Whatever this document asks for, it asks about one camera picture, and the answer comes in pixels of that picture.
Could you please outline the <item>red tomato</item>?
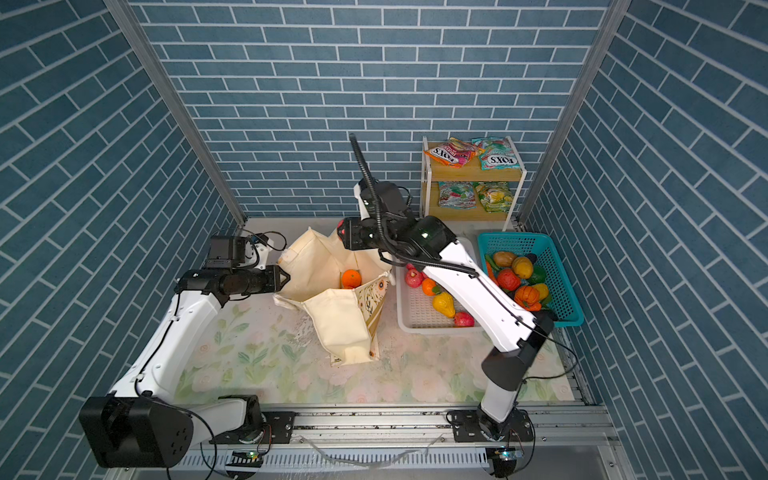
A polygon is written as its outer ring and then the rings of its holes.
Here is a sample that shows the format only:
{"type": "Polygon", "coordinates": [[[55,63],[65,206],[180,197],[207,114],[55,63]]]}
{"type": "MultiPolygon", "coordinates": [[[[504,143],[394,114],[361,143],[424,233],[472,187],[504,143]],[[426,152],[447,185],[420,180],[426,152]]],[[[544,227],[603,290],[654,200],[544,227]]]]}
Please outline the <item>red tomato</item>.
{"type": "Polygon", "coordinates": [[[521,286],[521,279],[511,268],[504,268],[496,275],[498,285],[505,291],[513,292],[521,286]]]}

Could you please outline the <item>teal plastic basket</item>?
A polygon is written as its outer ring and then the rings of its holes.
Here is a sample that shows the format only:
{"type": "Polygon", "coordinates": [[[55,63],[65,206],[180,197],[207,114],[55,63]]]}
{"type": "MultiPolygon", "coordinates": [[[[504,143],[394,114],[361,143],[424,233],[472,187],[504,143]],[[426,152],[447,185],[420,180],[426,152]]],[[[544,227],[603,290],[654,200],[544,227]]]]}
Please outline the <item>teal plastic basket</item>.
{"type": "Polygon", "coordinates": [[[519,277],[518,283],[543,283],[548,287],[549,295],[540,303],[544,309],[554,312],[557,327],[576,327],[583,324],[585,315],[550,237],[541,233],[481,233],[477,238],[477,248],[480,265],[492,280],[497,279],[502,269],[512,269],[512,261],[505,261],[505,266],[498,263],[498,252],[528,257],[532,264],[532,277],[519,277]]]}

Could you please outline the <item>red apple back left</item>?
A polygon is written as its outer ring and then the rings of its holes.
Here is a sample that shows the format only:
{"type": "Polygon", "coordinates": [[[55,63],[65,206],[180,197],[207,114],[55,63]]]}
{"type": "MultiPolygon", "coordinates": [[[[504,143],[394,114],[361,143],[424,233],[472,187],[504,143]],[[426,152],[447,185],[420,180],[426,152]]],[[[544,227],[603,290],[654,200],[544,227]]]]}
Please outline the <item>red apple back left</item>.
{"type": "Polygon", "coordinates": [[[415,268],[409,268],[405,274],[405,283],[410,288],[419,288],[424,281],[424,275],[422,272],[415,268]]]}

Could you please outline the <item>pink green candy bag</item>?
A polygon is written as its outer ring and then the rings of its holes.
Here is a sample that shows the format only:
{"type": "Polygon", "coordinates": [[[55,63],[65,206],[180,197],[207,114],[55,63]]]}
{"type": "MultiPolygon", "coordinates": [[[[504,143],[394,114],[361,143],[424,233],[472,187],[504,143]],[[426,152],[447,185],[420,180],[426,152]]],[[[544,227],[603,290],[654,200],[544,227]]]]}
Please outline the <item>pink green candy bag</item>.
{"type": "Polygon", "coordinates": [[[471,182],[440,181],[438,206],[441,208],[468,210],[476,207],[475,190],[471,182]]]}

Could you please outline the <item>red apple front right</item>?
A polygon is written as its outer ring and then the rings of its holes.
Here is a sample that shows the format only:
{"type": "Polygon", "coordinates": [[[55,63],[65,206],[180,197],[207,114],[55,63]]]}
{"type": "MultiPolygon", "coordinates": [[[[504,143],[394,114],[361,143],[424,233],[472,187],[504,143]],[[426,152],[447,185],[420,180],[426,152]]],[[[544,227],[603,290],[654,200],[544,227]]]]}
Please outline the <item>red apple front right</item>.
{"type": "Polygon", "coordinates": [[[453,317],[454,326],[457,328],[470,328],[475,326],[475,320],[472,315],[465,311],[458,311],[453,317]]]}

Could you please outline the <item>cream canvas grocery bag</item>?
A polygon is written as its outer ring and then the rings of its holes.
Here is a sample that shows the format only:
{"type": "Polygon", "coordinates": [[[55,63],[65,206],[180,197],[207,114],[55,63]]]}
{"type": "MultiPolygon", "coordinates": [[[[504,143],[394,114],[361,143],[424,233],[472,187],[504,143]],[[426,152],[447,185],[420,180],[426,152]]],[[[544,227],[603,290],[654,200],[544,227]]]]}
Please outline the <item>cream canvas grocery bag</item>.
{"type": "Polygon", "coordinates": [[[333,366],[378,359],[376,331],[394,277],[375,249],[347,250],[336,233],[309,228],[282,252],[278,266],[291,280],[274,295],[275,304],[310,317],[333,366]],[[360,287],[341,287],[348,269],[361,273],[360,287]]]}

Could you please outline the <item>brown potato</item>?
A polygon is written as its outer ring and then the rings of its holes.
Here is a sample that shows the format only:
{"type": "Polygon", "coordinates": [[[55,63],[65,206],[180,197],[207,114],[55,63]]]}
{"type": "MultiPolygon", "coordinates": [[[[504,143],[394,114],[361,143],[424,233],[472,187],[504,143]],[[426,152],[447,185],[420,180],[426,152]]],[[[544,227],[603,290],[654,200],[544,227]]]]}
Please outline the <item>brown potato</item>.
{"type": "Polygon", "coordinates": [[[510,268],[517,256],[508,251],[497,251],[493,254],[492,259],[499,269],[510,268]]]}

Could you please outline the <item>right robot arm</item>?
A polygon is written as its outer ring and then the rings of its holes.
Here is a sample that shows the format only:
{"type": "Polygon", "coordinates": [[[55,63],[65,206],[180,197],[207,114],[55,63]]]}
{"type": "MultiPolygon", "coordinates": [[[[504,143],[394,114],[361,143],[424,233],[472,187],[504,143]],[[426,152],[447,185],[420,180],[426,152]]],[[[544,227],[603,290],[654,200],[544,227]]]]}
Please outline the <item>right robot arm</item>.
{"type": "Polygon", "coordinates": [[[526,440],[528,417],[517,409],[518,391],[553,321],[514,302],[438,218],[416,218],[391,182],[361,180],[354,188],[357,217],[339,223],[337,234],[348,250],[372,250],[397,266],[412,265],[445,288],[474,318],[493,343],[481,368],[488,379],[478,409],[478,426],[490,440],[517,434],[526,440]]]}

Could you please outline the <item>small orange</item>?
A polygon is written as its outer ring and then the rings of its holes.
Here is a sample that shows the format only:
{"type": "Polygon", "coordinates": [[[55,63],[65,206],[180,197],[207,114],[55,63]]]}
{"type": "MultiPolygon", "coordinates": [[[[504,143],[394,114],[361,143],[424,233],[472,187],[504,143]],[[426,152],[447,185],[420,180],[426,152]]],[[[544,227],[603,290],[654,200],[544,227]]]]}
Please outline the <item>small orange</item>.
{"type": "Polygon", "coordinates": [[[440,287],[430,278],[425,278],[421,283],[422,292],[427,296],[435,296],[440,293],[440,287]]]}

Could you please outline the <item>white wooden shelf rack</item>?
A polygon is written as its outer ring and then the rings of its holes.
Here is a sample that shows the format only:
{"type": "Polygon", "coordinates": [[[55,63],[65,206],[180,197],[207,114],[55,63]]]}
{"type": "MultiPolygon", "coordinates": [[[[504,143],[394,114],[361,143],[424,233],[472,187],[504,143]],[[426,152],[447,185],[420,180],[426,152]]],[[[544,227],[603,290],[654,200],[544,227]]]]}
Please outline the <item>white wooden shelf rack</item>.
{"type": "Polygon", "coordinates": [[[436,162],[425,151],[439,144],[439,141],[430,141],[426,136],[422,137],[421,153],[421,196],[419,213],[422,216],[434,215],[444,222],[502,222],[502,231],[512,231],[519,226],[515,219],[515,209],[522,203],[522,190],[524,182],[530,176],[525,164],[519,161],[519,167],[503,170],[483,170],[478,160],[472,160],[467,166],[454,168],[436,162]],[[444,208],[439,205],[439,182],[502,182],[506,183],[513,192],[511,206],[503,212],[486,212],[477,204],[472,209],[444,208]]]}

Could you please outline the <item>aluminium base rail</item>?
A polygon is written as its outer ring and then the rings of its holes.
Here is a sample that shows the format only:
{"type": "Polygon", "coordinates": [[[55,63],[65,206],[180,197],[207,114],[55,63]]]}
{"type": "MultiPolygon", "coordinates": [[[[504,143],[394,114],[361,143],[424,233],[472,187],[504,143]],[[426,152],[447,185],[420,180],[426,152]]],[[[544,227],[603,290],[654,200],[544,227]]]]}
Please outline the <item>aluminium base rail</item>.
{"type": "Polygon", "coordinates": [[[284,406],[262,410],[252,444],[220,434],[189,448],[170,468],[118,467],[110,479],[364,477],[470,470],[483,479],[632,479],[617,430],[603,407],[525,405],[498,439],[470,407],[284,406]]]}

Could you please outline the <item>orange pink snack bag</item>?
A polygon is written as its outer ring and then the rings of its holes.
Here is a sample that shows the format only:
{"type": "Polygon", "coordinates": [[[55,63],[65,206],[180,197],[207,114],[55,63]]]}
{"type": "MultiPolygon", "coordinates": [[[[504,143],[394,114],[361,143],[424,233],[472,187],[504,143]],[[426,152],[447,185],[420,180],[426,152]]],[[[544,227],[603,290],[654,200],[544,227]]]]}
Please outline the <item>orange pink snack bag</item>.
{"type": "Polygon", "coordinates": [[[434,147],[428,147],[424,151],[432,160],[452,168],[462,168],[482,152],[483,150],[476,145],[455,137],[438,143],[434,147]]]}

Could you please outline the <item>red apple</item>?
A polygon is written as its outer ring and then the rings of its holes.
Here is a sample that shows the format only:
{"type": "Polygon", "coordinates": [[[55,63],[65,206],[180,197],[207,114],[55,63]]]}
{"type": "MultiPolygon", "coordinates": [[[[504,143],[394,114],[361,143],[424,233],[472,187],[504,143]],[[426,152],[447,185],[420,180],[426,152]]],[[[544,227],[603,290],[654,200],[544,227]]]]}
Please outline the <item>red apple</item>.
{"type": "Polygon", "coordinates": [[[424,281],[424,275],[422,272],[415,268],[409,268],[405,274],[405,283],[410,288],[419,288],[424,281]]]}
{"type": "Polygon", "coordinates": [[[465,311],[458,311],[453,317],[454,326],[457,328],[470,328],[475,326],[475,320],[472,315],[465,311]]]}

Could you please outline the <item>yellow mango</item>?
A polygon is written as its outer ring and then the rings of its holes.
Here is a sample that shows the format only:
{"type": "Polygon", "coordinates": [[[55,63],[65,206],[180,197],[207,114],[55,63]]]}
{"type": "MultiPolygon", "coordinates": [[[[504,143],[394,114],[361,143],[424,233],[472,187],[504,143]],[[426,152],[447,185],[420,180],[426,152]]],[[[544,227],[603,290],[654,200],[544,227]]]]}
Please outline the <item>yellow mango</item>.
{"type": "Polygon", "coordinates": [[[525,256],[516,257],[512,263],[511,268],[513,272],[522,280],[528,280],[534,272],[533,262],[525,256]]]}

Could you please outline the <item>yellow pear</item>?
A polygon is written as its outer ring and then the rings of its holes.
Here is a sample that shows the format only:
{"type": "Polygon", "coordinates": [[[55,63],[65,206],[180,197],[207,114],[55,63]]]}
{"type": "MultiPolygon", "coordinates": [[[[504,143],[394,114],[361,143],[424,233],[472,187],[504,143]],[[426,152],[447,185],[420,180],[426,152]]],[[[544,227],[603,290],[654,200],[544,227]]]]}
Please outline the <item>yellow pear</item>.
{"type": "Polygon", "coordinates": [[[432,307],[436,312],[440,313],[446,318],[453,319],[455,317],[456,310],[454,299],[453,296],[448,292],[436,294],[432,298],[432,307]]]}

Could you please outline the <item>large orange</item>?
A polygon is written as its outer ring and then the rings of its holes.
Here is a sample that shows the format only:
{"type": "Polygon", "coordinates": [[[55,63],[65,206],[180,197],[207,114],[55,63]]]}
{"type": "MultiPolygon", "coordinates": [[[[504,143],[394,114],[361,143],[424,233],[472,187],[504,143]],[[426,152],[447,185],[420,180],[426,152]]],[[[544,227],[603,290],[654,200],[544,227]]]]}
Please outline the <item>large orange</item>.
{"type": "Polygon", "coordinates": [[[343,289],[355,289],[362,283],[362,275],[358,270],[348,269],[341,274],[340,285],[343,289]]]}

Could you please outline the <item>white plastic basket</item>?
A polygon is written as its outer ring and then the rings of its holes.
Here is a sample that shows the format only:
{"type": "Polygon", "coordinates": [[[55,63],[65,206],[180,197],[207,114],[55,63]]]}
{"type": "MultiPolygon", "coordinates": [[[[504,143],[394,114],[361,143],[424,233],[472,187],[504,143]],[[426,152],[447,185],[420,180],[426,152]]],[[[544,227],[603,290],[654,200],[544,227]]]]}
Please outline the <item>white plastic basket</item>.
{"type": "Polygon", "coordinates": [[[403,331],[422,335],[460,335],[482,331],[478,323],[472,327],[456,327],[452,318],[438,313],[432,307],[430,296],[425,295],[421,288],[406,284],[405,267],[395,267],[394,274],[398,324],[403,331]]]}

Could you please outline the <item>orange bell pepper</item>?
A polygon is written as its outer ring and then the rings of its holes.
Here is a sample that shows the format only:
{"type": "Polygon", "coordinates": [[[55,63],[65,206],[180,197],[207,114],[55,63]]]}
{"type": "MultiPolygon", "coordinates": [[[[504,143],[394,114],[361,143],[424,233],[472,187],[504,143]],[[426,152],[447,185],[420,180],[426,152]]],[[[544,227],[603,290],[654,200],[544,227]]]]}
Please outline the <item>orange bell pepper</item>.
{"type": "Polygon", "coordinates": [[[540,311],[542,306],[540,303],[540,293],[533,286],[521,286],[515,293],[513,300],[524,310],[529,312],[540,311]]]}

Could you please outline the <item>yellow green candy bag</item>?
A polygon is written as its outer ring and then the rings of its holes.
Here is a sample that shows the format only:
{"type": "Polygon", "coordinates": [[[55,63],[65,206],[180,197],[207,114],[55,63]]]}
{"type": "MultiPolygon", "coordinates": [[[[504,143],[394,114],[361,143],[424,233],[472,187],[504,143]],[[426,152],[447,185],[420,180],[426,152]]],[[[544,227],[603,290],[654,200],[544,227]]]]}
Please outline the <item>yellow green candy bag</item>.
{"type": "Polygon", "coordinates": [[[514,195],[507,182],[480,181],[473,183],[477,199],[486,213],[507,213],[514,195]]]}

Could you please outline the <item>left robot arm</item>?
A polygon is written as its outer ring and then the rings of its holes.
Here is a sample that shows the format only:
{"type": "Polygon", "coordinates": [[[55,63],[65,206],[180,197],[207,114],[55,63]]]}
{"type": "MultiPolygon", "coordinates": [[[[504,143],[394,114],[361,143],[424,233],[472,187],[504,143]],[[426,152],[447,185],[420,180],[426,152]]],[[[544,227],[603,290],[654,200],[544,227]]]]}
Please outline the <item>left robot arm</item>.
{"type": "Polygon", "coordinates": [[[184,407],[175,403],[174,394],[197,342],[231,299],[275,293],[289,280],[278,265],[185,272],[138,358],[107,394],[88,398],[79,412],[98,465],[169,469],[190,447],[226,432],[238,433],[242,443],[262,440],[265,419],[257,396],[184,407]]]}

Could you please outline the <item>green snack bag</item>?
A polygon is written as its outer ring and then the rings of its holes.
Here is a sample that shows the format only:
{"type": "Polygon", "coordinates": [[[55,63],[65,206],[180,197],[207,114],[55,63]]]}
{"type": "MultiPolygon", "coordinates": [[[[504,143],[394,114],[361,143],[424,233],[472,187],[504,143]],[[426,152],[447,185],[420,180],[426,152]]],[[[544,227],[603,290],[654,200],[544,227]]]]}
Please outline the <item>green snack bag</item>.
{"type": "Polygon", "coordinates": [[[471,143],[479,149],[480,165],[484,171],[521,167],[518,150],[507,137],[473,138],[471,143]]]}

